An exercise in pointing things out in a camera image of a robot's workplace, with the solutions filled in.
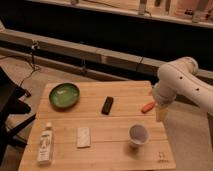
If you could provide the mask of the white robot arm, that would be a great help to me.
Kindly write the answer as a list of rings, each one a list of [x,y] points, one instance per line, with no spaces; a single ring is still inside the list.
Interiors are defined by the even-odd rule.
[[[152,89],[157,103],[156,120],[166,116],[165,108],[178,94],[185,96],[213,119],[213,86],[198,79],[198,63],[192,57],[182,57],[162,64],[157,70],[158,82]]]

